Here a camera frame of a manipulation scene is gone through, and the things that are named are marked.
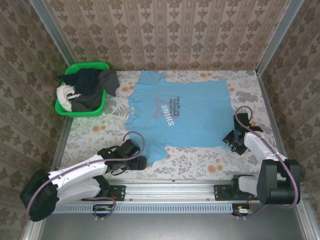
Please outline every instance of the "metal frame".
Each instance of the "metal frame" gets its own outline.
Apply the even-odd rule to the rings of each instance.
[[[69,51],[67,44],[65,43],[63,37],[61,36],[55,22],[51,18],[51,15],[46,8],[46,5],[42,0],[29,0],[33,8],[35,9],[36,13],[40,17],[43,25],[45,26],[46,30],[50,34],[51,38],[53,39],[55,45],[59,49],[63,59],[68,65],[74,64],[75,60]]]
[[[47,10],[45,4],[41,0],[30,0],[32,6],[39,15],[41,21],[46,27],[47,31],[51,35],[53,41],[58,47],[61,55],[68,65],[75,62],[72,54],[70,53],[65,41],[63,40],[57,26],[50,17],[50,13]],[[269,102],[265,86],[263,84],[261,74],[266,69],[269,61],[274,55],[277,47],[283,39],[287,29],[292,23],[295,15],[301,7],[303,0],[292,0],[289,2],[288,7],[278,24],[267,48],[262,55],[258,66],[257,75],[258,82],[261,88],[262,96],[265,102],[266,110],[271,122],[271,127],[274,133],[276,145],[281,154],[286,156],[286,150],[282,142],[280,132],[276,123],[275,116],[272,111],[271,104]],[[72,118],[67,117],[65,119],[61,136],[57,145],[57,149],[54,155],[51,170],[55,170],[59,167],[62,156],[65,150],[65,146],[68,140],[70,129],[72,126]],[[216,184],[228,184],[229,181],[224,180],[125,180],[125,179],[110,179],[112,185],[126,185],[126,198],[127,204],[208,204],[214,203],[213,185]],[[219,203],[245,203],[246,201],[224,201]],[[319,228],[309,203],[304,202],[301,198],[300,203],[297,205],[300,220],[308,240],[320,239]],[[43,221],[32,222],[29,221],[23,240],[37,240],[42,228]]]
[[[291,0],[288,3],[282,18],[256,67],[258,75],[262,75],[262,73],[265,71],[303,2],[304,0]]]
[[[265,101],[266,111],[271,122],[274,138],[281,154],[286,156],[286,150],[282,142],[280,132],[273,114],[271,104],[269,102],[265,86],[261,76],[258,76],[263,99]],[[59,167],[65,150],[66,142],[72,126],[72,118],[66,118],[63,125],[62,134],[59,139],[58,147],[55,152],[54,162],[51,170]],[[145,180],[145,179],[109,179],[111,185],[125,185],[125,203],[139,204],[208,204],[208,203],[246,203],[246,201],[215,201],[214,185],[229,184],[227,180]],[[110,203],[108,201],[99,201],[100,204]],[[320,231],[316,222],[316,218],[308,202],[301,198],[300,203],[296,206],[300,221],[303,226],[306,239],[320,240]],[[23,240],[37,240],[42,228],[42,223],[30,221],[27,225]]]

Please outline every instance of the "green laundry basket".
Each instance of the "green laundry basket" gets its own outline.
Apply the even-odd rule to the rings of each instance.
[[[67,74],[75,74],[80,69],[109,69],[109,65],[103,61],[92,61],[92,62],[79,62],[70,65],[64,72],[65,75]],[[81,117],[97,117],[100,116],[104,110],[106,100],[106,90],[103,90],[101,105],[97,110],[94,111],[66,111],[60,104],[59,100],[57,99],[55,102],[55,111],[62,116],[68,116],[70,118],[81,118]]]

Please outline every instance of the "light blue t-shirt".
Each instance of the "light blue t-shirt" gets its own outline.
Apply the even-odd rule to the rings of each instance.
[[[225,146],[234,128],[226,81],[166,82],[166,73],[142,71],[128,98],[128,131],[145,138],[148,163],[168,156],[164,147],[213,148]],[[136,134],[130,138],[142,147]]]

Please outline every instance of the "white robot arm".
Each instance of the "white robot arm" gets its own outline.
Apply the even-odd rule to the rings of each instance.
[[[112,174],[119,169],[123,172],[145,169],[147,159],[140,156],[141,152],[128,139],[121,146],[103,148],[89,159],[71,167],[51,172],[41,169],[33,174],[23,188],[20,199],[30,219],[37,222],[67,203],[86,198],[112,197],[112,186],[102,175],[109,172]]]
[[[231,191],[227,194],[250,193],[262,204],[297,204],[300,200],[300,165],[280,154],[266,141],[259,126],[251,126],[248,114],[238,113],[238,110],[233,117],[234,130],[223,141],[239,155],[250,149],[262,164],[259,176],[235,175],[230,187],[225,188]]]

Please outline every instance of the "black bracket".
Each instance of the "black bracket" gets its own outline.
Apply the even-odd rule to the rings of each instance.
[[[251,126],[248,118],[248,113],[238,113],[237,117],[239,121],[242,124],[244,124],[248,129],[251,129],[253,131],[263,132],[263,130],[259,126]],[[234,125],[234,130],[232,130],[231,132],[228,133],[227,136],[225,136],[225,138],[223,139],[223,142],[228,144],[231,147],[232,152],[236,152],[239,155],[242,155],[247,150],[244,140],[245,140],[245,134],[249,132],[249,130],[241,126],[237,122],[235,116],[233,116],[233,125]]]
[[[105,179],[104,176],[99,175],[93,177],[98,183],[99,187],[101,188],[100,192],[95,196],[96,198],[99,197],[108,197],[113,198],[116,201],[123,202],[126,196],[126,186],[125,185],[110,185],[108,180]],[[101,200],[87,200],[82,199],[82,201],[101,201]]]
[[[111,185],[109,189],[109,193],[106,197],[113,198],[117,202],[123,202],[126,196],[126,186],[125,185]],[[96,208],[96,216],[99,218],[105,217],[110,210],[112,209],[113,204],[94,204],[92,206],[92,211],[95,211]]]
[[[286,159],[284,164],[290,170],[298,190],[300,201],[300,165],[296,160]],[[284,180],[278,180],[278,174]],[[262,161],[256,193],[262,204],[292,204],[295,199],[293,183],[280,161],[267,159]]]
[[[110,159],[126,159],[134,156],[135,153],[140,152],[140,148],[131,139],[126,140],[121,146],[112,146],[109,148],[102,148],[98,151],[98,155],[104,159],[109,159],[105,164],[108,165],[106,173],[111,172],[116,176],[119,173],[113,174],[114,171],[122,170],[144,170],[147,167],[147,159],[144,156],[137,156],[132,160],[127,161],[110,161]]]
[[[230,184],[218,184],[214,185],[214,199],[215,201],[247,201],[249,198],[251,201],[258,200],[257,197],[249,192],[243,192],[239,190],[239,177],[250,175],[234,175]]]

